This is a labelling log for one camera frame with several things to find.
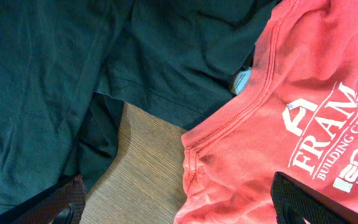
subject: red fabric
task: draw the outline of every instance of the red fabric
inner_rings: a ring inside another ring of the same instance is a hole
[[[182,141],[175,223],[275,223],[276,171],[358,212],[358,1],[283,0],[247,88]]]

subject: shirt tag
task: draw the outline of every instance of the shirt tag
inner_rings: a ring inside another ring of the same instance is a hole
[[[240,71],[234,75],[234,80],[230,87],[230,92],[238,95],[247,87],[248,80],[251,76],[252,68],[249,67],[246,71]]]

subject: wooden surface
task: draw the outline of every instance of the wooden surface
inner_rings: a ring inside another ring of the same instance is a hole
[[[81,223],[172,223],[186,200],[180,140],[184,132],[125,105],[118,155],[87,195]]]

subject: white line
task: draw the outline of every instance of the white line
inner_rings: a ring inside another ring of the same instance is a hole
[[[295,154],[296,149],[298,148],[298,145],[299,145],[299,143],[301,142],[302,137],[303,137],[304,133],[306,132],[306,130],[308,129],[308,127],[309,127],[311,121],[314,119],[314,117],[316,116],[317,112],[320,110],[321,106],[322,106],[323,104],[325,104],[325,102],[328,100],[328,98],[330,98],[331,95],[334,93],[336,83],[337,83],[337,82],[334,83],[333,90],[331,90],[331,93],[330,93],[330,94],[327,96],[327,98],[317,107],[317,110],[313,113],[313,116],[311,117],[311,119],[310,119],[308,125],[306,125],[305,130],[303,130],[302,135],[301,135],[301,137],[299,138],[299,141],[298,141],[298,143],[296,144],[296,146],[295,146],[295,148],[294,148],[294,150],[293,150],[293,152],[292,152],[292,155],[291,155],[291,157],[290,157],[290,162],[288,163],[288,167],[291,166],[292,157],[293,157],[293,155]]]
[[[320,165],[317,167],[316,172],[313,175],[313,180],[316,177],[316,174],[318,173],[318,171],[320,170],[321,165],[323,165],[323,162],[325,161],[327,155],[329,154],[329,152],[331,152],[331,150],[336,146],[336,144],[339,142],[339,140],[342,139],[343,134],[350,128],[350,126],[353,124],[353,122],[358,118],[358,110],[357,110],[357,114],[356,116],[354,116],[354,119],[352,120],[352,122],[349,123],[349,125],[347,126],[347,128],[342,132],[342,134],[339,136],[339,138],[336,140],[336,142],[333,144],[333,146],[325,153],[323,159],[320,162]]]

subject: fabric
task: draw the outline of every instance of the fabric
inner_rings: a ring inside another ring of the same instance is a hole
[[[247,88],[182,141],[175,223],[275,223],[276,171],[358,212],[358,1],[281,2]]]
[[[277,2],[136,1],[97,92],[194,128],[234,97],[233,76]]]
[[[132,5],[128,0],[0,1],[0,213],[79,170],[89,189],[111,163],[115,136],[92,118],[109,111],[94,111],[96,105],[86,112],[103,59],[114,50]],[[119,117],[103,122],[119,124],[122,102],[116,106],[110,112]],[[106,135],[90,142],[92,136],[83,136],[88,128]],[[104,137],[101,146],[112,148],[92,151]],[[73,151],[75,139],[79,145]]]

